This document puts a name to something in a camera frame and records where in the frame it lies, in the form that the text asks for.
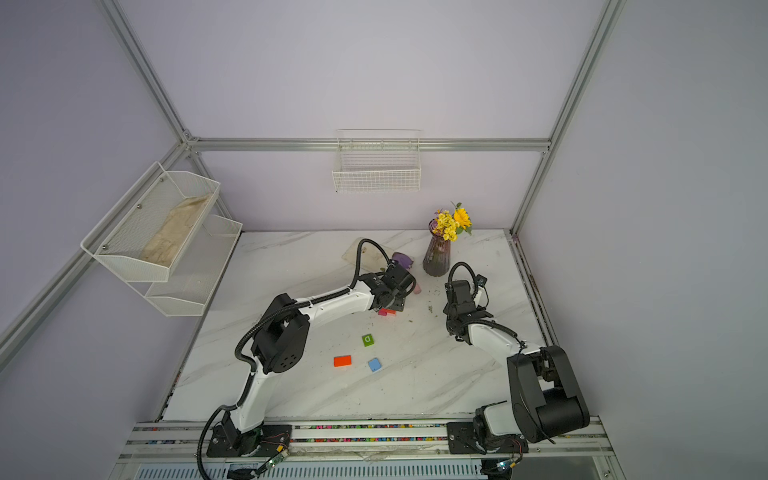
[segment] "marble table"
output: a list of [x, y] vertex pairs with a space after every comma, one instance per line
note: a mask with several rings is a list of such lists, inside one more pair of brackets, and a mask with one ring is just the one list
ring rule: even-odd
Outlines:
[[[429, 276], [421, 267], [427, 231], [243, 233], [163, 419], [204, 421], [218, 405], [234, 403], [248, 373], [248, 365], [233, 356], [237, 341], [275, 295], [311, 296], [348, 284], [354, 269], [342, 255], [358, 237], [413, 258], [411, 271], [422, 292], [409, 296], [396, 316], [354, 313], [310, 329], [304, 357], [283, 374], [267, 418], [466, 417], [508, 399], [506, 367], [445, 330], [447, 275]], [[452, 244], [452, 263], [460, 260], [488, 277], [488, 311], [497, 321], [544, 345], [505, 232], [462, 235]], [[456, 278], [468, 275], [460, 269]], [[363, 345], [366, 334], [373, 335], [374, 345]], [[333, 357], [343, 355], [351, 355], [353, 364], [334, 367]], [[382, 364], [377, 372], [368, 367], [373, 358]]]

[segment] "vase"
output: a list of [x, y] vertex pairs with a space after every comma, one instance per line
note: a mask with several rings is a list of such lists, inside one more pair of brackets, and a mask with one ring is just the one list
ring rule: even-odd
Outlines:
[[432, 276], [443, 276], [451, 268], [451, 240], [443, 240], [442, 235], [434, 233], [437, 220], [429, 222], [429, 247], [424, 255], [424, 271]]

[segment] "orange block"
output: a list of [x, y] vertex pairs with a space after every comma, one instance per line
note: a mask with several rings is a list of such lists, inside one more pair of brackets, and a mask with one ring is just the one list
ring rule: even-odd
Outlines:
[[333, 366], [348, 366], [352, 365], [352, 356], [337, 356], [333, 358]]

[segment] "brown cloth in basket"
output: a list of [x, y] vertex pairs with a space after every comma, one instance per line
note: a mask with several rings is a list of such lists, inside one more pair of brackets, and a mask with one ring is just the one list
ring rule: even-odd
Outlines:
[[192, 197], [174, 207], [160, 230], [141, 252], [141, 259], [157, 265], [170, 266], [192, 227], [210, 200], [205, 197]]

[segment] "white wall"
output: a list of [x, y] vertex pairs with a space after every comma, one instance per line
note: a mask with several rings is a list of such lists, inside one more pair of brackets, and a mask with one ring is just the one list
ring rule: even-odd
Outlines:
[[[92, 0], [3, 2], [0, 65], [4, 329], [174, 138]], [[106, 478], [193, 328], [91, 269], [0, 375], [0, 477]]]
[[630, 479], [768, 471], [766, 20], [628, 2], [522, 228]]
[[123, 0], [201, 137], [548, 137], [604, 0]]
[[399, 194], [338, 194], [334, 152], [205, 152], [245, 230], [426, 228], [439, 207], [462, 202], [476, 228], [509, 228], [537, 152], [425, 152], [422, 187]]

